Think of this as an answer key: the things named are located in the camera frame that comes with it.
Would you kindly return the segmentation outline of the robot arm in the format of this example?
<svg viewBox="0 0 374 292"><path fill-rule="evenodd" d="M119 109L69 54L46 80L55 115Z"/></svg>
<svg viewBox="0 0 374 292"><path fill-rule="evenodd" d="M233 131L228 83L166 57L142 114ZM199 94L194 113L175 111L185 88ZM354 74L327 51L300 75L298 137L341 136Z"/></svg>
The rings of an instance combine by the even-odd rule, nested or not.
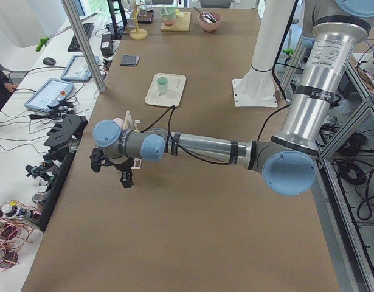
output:
<svg viewBox="0 0 374 292"><path fill-rule="evenodd" d="M243 143L160 128L139 132L103 120L92 132L97 144L90 156L92 170L113 166L122 174L122 185L131 187L135 159L154 162L164 153L177 155L183 150L213 164L240 164L259 172L268 187L281 195L304 193L316 178L316 136L351 53L368 37L373 20L374 1L305 3L303 35L315 41L282 129L270 141Z"/></svg>

